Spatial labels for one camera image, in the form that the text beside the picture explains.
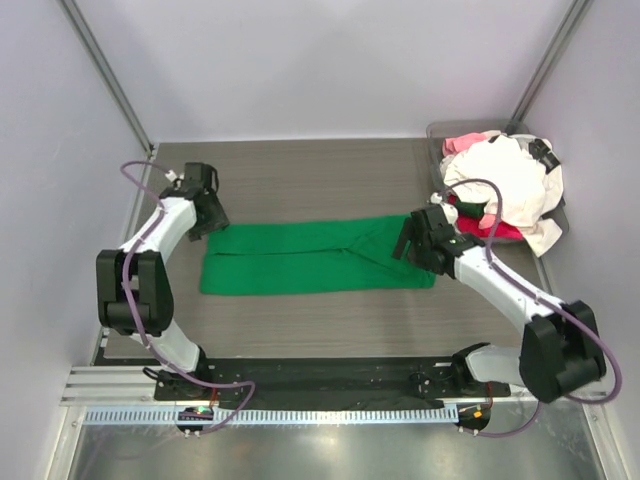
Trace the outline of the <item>green t shirt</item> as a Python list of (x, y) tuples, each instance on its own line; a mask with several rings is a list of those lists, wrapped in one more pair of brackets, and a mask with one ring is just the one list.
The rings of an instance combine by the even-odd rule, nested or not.
[(274, 296), (430, 289), (434, 274), (392, 257), (405, 219), (231, 225), (208, 237), (200, 292)]

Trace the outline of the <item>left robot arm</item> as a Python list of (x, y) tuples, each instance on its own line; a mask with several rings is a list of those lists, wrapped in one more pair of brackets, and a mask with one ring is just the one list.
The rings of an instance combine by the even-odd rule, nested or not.
[(151, 216), (119, 248), (97, 256), (99, 321), (141, 344), (169, 376), (211, 389), (206, 353), (175, 320), (166, 261), (182, 238), (199, 241), (227, 228), (230, 221), (218, 198), (219, 177), (213, 166), (188, 162), (180, 175), (165, 167), (159, 170), (169, 181), (161, 194), (135, 183), (156, 204)]

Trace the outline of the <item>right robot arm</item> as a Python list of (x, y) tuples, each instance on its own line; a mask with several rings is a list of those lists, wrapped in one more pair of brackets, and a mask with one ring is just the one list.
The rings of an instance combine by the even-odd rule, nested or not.
[(451, 365), (456, 380), (518, 385), (549, 404), (606, 375), (592, 309), (536, 288), (494, 256), (482, 239), (458, 232), (442, 206), (410, 213), (393, 256), (470, 287), (519, 334), (517, 347), (479, 343), (455, 353)]

